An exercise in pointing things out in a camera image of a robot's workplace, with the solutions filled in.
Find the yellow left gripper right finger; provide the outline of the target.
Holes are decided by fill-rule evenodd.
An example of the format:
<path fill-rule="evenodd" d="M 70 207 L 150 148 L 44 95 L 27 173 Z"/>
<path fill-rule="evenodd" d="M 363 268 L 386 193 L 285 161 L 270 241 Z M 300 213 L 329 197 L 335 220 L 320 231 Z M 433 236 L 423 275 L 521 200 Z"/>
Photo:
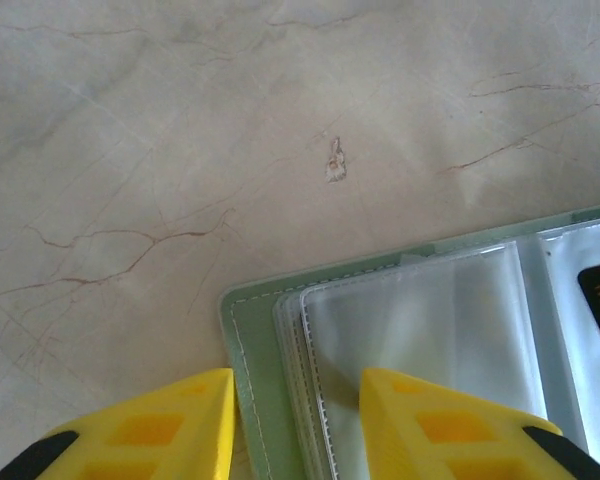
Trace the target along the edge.
<path fill-rule="evenodd" d="M 362 373 L 373 479 L 600 479 L 600 464 L 535 415 L 384 368 Z"/>

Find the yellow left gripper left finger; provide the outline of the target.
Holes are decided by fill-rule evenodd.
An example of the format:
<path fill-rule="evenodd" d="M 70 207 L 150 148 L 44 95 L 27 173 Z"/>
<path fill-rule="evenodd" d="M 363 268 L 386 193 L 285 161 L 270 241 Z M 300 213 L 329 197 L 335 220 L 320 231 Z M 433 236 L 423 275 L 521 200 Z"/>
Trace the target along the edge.
<path fill-rule="evenodd" d="M 51 430 L 0 479 L 226 479 L 235 422 L 234 373 L 212 369 Z"/>

